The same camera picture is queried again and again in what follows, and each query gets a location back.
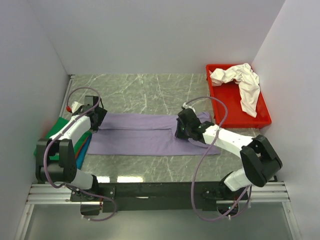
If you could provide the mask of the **purple t-shirt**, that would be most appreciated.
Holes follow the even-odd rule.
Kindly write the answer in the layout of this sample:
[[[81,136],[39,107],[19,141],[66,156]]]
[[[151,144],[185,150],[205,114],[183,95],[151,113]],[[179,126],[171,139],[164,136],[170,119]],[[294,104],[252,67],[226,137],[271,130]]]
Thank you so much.
[[[201,156],[219,150],[192,139],[178,139],[177,115],[107,113],[92,135],[89,155]]]

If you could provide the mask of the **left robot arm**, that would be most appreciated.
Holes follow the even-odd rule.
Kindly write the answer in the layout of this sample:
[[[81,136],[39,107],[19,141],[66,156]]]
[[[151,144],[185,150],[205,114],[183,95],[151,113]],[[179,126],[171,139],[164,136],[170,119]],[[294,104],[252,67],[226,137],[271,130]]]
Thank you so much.
[[[93,95],[87,95],[83,105],[70,110],[72,117],[62,129],[38,140],[35,176],[40,183],[61,183],[82,189],[82,195],[94,201],[100,195],[97,178],[77,168],[74,146],[86,132],[99,129],[107,110],[101,98]]]

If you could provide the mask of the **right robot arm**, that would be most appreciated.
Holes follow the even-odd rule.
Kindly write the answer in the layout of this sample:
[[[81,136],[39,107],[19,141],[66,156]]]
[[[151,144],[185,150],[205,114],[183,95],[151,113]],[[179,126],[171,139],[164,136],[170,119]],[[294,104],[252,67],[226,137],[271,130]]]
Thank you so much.
[[[232,199],[239,189],[246,186],[262,188],[283,167],[278,154],[265,136],[245,136],[209,121],[201,122],[190,108],[178,113],[175,136],[207,146],[214,145],[241,159],[242,168],[227,175],[219,187],[221,197],[226,200]]]

